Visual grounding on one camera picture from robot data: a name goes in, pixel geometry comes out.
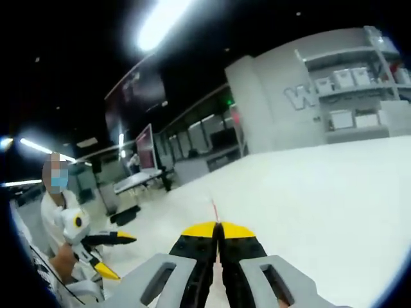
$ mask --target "screen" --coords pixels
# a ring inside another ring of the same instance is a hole
[[[105,120],[112,141],[118,142],[120,132],[138,130],[147,111],[161,107],[164,101],[157,65],[148,58],[133,67],[105,98]]]
[[[137,154],[141,169],[157,169],[155,161],[152,125],[149,124],[136,138]]]

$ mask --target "wall lettering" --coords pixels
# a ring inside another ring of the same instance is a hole
[[[315,96],[305,85],[298,85],[295,88],[287,88],[284,90],[284,95],[290,100],[296,110],[302,110],[306,108],[306,106],[314,107],[316,103]]]

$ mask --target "face mask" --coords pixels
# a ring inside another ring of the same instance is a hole
[[[67,169],[51,170],[51,186],[52,188],[62,191],[67,187],[69,181],[69,171]]]

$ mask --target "white floor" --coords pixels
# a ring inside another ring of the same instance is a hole
[[[411,249],[411,137],[251,155],[168,194],[152,191],[121,229],[138,237],[107,248],[120,276],[155,253],[168,253],[195,223],[250,228],[267,254],[280,255],[335,305],[371,307]],[[135,203],[129,193],[123,206]],[[94,227],[106,219],[94,211]],[[216,264],[207,307],[229,307]],[[118,282],[104,281],[110,294]]]

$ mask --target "white wall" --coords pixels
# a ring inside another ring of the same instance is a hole
[[[313,120],[320,116],[319,106],[295,110],[284,94],[288,87],[308,81],[295,49],[304,58],[365,45],[363,29],[335,30],[300,38],[257,58],[245,56],[226,68],[250,152],[324,144],[323,124]]]

